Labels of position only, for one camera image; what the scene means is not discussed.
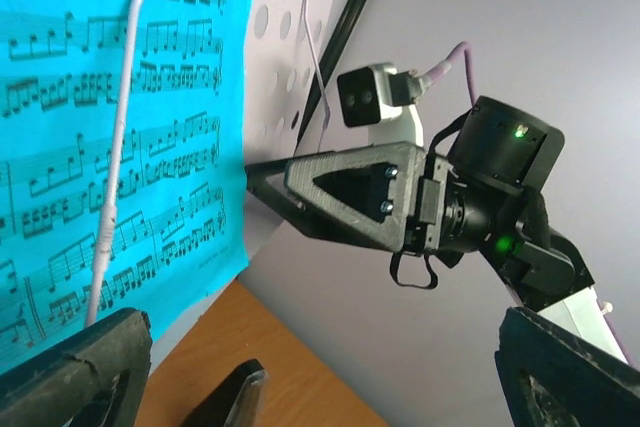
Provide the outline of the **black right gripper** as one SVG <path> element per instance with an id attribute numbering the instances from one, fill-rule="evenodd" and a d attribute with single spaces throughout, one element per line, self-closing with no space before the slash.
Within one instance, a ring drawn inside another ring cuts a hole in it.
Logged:
<path id="1" fill-rule="evenodd" d="M 249 164 L 246 190 L 306 237 L 423 255 L 453 223 L 451 169 L 399 142 Z"/>

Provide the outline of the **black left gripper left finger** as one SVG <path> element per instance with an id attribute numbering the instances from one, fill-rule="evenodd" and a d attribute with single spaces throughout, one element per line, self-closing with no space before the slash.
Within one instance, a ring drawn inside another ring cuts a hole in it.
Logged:
<path id="1" fill-rule="evenodd" d="M 151 367 L 148 315 L 123 308 L 1 375 L 3 426 L 132 426 Z"/>

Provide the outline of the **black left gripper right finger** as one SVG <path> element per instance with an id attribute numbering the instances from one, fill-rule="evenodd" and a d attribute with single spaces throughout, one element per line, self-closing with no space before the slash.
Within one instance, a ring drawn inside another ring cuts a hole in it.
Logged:
<path id="1" fill-rule="evenodd" d="M 639 371 L 526 308 L 509 308 L 494 354 L 515 426 L 637 426 Z"/>

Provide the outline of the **black metronome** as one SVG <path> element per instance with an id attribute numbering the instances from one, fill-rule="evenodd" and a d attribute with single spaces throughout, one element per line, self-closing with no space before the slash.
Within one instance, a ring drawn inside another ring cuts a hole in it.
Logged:
<path id="1" fill-rule="evenodd" d="M 265 368 L 257 359 L 249 359 L 236 366 L 233 371 L 185 417 L 181 426 L 227 427 L 225 426 L 225 420 L 243 381 L 249 374 L 259 370 L 265 370 Z"/>

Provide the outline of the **white tripod music stand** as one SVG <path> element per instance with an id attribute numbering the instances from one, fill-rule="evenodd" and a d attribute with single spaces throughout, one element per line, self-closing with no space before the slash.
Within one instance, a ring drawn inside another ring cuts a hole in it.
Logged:
<path id="1" fill-rule="evenodd" d="M 243 152 L 247 161 L 296 154 L 367 0 L 252 0 L 245 41 Z"/>

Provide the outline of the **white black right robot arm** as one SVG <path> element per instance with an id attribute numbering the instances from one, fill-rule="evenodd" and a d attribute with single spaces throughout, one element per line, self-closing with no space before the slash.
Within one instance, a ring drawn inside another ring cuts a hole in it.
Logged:
<path id="1" fill-rule="evenodd" d="M 517 426 L 635 426 L 639 373 L 603 314 L 579 250 L 551 228 L 543 186 L 563 134 L 481 97 L 439 133 L 268 161 L 248 191 L 303 235 L 456 266 L 483 256 L 516 300 L 494 359 Z"/>

